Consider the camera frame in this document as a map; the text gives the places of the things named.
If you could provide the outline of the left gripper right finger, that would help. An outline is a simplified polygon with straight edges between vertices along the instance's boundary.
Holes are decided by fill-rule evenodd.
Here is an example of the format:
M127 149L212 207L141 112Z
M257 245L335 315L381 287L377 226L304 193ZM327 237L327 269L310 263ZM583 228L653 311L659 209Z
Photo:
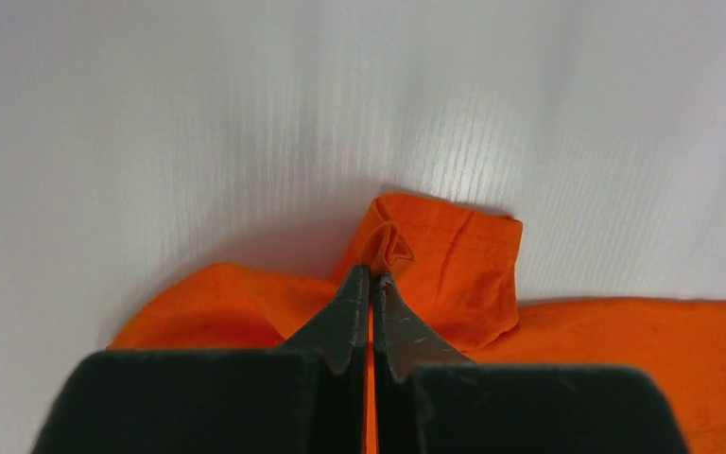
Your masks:
M391 275L372 291L383 453L684 453L651 378L629 367L476 363L411 310Z

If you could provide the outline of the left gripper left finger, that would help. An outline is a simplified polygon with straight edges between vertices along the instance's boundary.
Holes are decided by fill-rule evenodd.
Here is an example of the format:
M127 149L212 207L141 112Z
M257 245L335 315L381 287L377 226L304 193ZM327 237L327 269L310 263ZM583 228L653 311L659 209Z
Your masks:
M37 453L361 453L371 274L269 349L102 351L64 383Z

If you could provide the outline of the orange t shirt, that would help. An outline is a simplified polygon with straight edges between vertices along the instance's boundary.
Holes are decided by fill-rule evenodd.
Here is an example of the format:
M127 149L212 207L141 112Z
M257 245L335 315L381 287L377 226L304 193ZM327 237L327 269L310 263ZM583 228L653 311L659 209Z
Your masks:
M407 305L478 362L608 363L649 373L694 453L726 453L726 302L576 299L519 306L522 225L407 194L374 199L326 278L218 263L146 304L115 349L273 347L355 264L389 271Z

